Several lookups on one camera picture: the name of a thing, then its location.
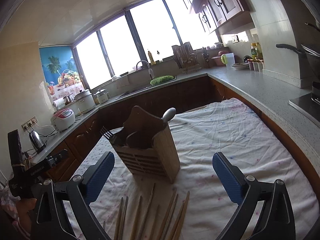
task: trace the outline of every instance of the green basket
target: green basket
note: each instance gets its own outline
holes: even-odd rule
[[[156,86],[156,85],[160,85],[160,84],[169,82],[173,79],[174,79],[174,76],[162,76],[162,77],[158,77],[158,78],[151,80],[150,84],[153,86]]]

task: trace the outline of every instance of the plastic pitcher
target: plastic pitcher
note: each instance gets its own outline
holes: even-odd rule
[[[221,61],[223,64],[226,64],[227,68],[231,68],[235,62],[235,56],[233,53],[223,54],[221,55]]]

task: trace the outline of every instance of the plate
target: plate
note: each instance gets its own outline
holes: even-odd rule
[[[231,65],[231,67],[233,67],[236,70],[242,70],[242,69],[246,69],[248,68],[249,63],[236,63]]]

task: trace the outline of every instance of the blue gripper pad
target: blue gripper pad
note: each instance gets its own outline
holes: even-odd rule
[[[246,186],[244,174],[237,166],[233,166],[222,152],[213,155],[212,166],[230,200],[240,205],[244,199],[243,192]]]
[[[97,200],[114,166],[115,156],[112,152],[105,152],[95,165],[84,172],[82,185],[86,187],[84,202],[88,206]]]

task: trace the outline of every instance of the wooden chopstick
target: wooden chopstick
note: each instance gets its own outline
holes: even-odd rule
[[[156,215],[155,215],[155,219],[153,220],[153,224],[152,224],[152,228],[151,228],[149,240],[152,240],[153,234],[154,234],[154,232],[155,232],[156,223],[157,223],[157,218],[158,218],[158,213],[159,213],[159,208],[160,208],[160,205],[158,205],[158,206],[157,206],[157,209],[156,209]]]
[[[169,202],[169,205],[168,205],[168,208],[167,208],[167,211],[165,212],[165,215],[164,215],[164,218],[162,220],[162,223],[161,223],[161,226],[160,226],[160,229],[159,229],[159,232],[158,232],[156,240],[160,240],[160,238],[162,236],[162,233],[163,233],[165,224],[167,222],[167,219],[168,219],[168,216],[169,216],[169,213],[170,213],[170,210],[171,210],[172,203],[173,203],[173,200],[174,200],[174,196],[176,195],[176,192],[177,192],[177,188],[174,188],[172,196],[171,196],[171,199],[170,199],[170,202]]]
[[[168,218],[168,220],[167,220],[167,222],[165,224],[164,231],[163,231],[162,236],[160,238],[161,240],[165,240],[165,237],[166,237],[166,235],[168,233],[168,230],[169,230],[169,227],[170,227],[170,224],[171,224],[171,220],[172,220],[172,216],[173,216],[174,210],[176,208],[178,197],[179,197],[179,194],[177,194],[176,199],[174,200],[174,204],[173,204],[173,207],[172,207],[172,209],[170,211],[169,218]]]
[[[118,240],[122,240],[122,234],[123,234],[125,213],[126,213],[126,211],[127,211],[127,205],[128,205],[128,196],[127,196],[127,198],[125,199],[124,208],[123,208],[123,211],[122,211],[121,223],[120,223],[120,228],[119,228],[119,238],[118,238]]]
[[[168,237],[167,240],[172,240],[172,238],[173,238],[173,236],[174,236],[174,234],[175,234],[175,232],[176,232],[176,229],[177,229],[177,226],[178,226],[180,217],[181,217],[181,213],[182,213],[182,210],[183,210],[183,206],[184,206],[184,203],[182,203],[182,205],[181,205],[181,208],[180,208],[180,210],[179,210],[178,216],[177,216],[177,218],[176,218],[176,221],[175,221],[174,224],[173,224],[173,227],[172,227],[172,229],[171,229],[171,232],[170,232],[169,237]]]
[[[119,236],[119,226],[120,226],[121,213],[122,213],[122,202],[123,202],[123,197],[121,198],[120,205],[119,205],[119,211],[118,211],[117,222],[116,222],[115,236],[114,236],[113,240],[118,240],[118,236]]]
[[[140,198],[139,198],[139,204],[138,204],[138,207],[137,207],[136,216],[134,218],[130,240],[135,240],[135,237],[136,237],[137,227],[138,227],[138,222],[139,222],[139,216],[140,216],[141,203],[142,203],[142,196],[140,196]]]
[[[178,240],[179,237],[180,237],[181,229],[182,229],[183,222],[184,222],[184,217],[186,216],[186,212],[187,212],[189,196],[190,196],[190,191],[188,191],[188,193],[187,193],[187,197],[186,197],[186,200],[184,202],[182,213],[181,213],[181,217],[180,217],[180,220],[179,220],[179,223],[178,223],[177,231],[176,231],[176,234],[175,234],[173,240]]]
[[[147,206],[146,212],[145,212],[143,220],[142,220],[142,224],[141,224],[141,227],[140,227],[140,230],[139,230],[139,233],[138,233],[137,240],[141,240],[141,237],[142,237],[142,234],[143,234],[143,230],[144,230],[144,226],[145,226],[146,221],[147,221],[147,217],[148,217],[148,213],[149,213],[149,209],[150,209],[150,205],[151,205],[151,201],[152,201],[152,197],[153,197],[153,192],[155,190],[155,186],[156,186],[156,184],[153,184],[153,188],[152,188],[151,195],[150,195],[150,198],[149,198],[148,206]]]

